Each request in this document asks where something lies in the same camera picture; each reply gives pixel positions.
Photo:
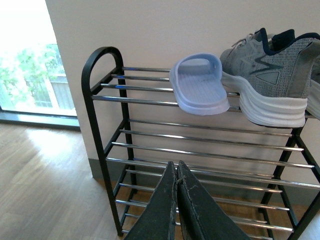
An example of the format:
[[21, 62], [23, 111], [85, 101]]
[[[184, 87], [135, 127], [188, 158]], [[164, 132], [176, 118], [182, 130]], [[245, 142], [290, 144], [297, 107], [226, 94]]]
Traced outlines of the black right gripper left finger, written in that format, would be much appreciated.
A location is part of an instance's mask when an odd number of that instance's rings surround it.
[[176, 228], [177, 172], [172, 161], [167, 166], [142, 215], [126, 240], [173, 240]]

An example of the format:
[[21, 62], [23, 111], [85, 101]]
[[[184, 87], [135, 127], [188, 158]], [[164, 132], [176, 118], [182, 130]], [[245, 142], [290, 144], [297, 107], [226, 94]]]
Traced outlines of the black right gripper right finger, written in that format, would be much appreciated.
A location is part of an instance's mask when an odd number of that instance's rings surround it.
[[185, 240], [248, 240], [181, 160], [177, 167], [177, 205]]

